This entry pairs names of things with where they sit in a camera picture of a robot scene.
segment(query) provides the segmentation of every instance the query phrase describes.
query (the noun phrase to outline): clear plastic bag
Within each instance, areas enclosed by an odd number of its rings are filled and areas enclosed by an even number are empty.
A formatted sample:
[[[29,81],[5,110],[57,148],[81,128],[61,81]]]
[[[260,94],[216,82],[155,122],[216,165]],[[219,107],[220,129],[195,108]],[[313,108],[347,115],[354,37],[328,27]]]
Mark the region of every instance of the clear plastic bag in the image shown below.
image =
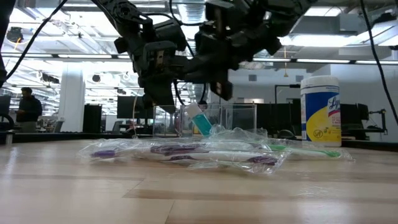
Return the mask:
[[[141,158],[188,165],[190,169],[236,168],[255,174],[273,173],[290,154],[272,152],[262,144],[237,141],[192,141],[192,139],[101,140],[80,151],[97,159]]]
[[[208,141],[241,141],[250,144],[266,146],[273,152],[287,152],[291,155],[288,159],[339,159],[353,161],[348,151],[342,148],[323,147],[316,142],[293,141],[287,139],[272,139],[267,137],[267,131],[245,131],[240,128],[225,130],[222,126],[213,126]]]

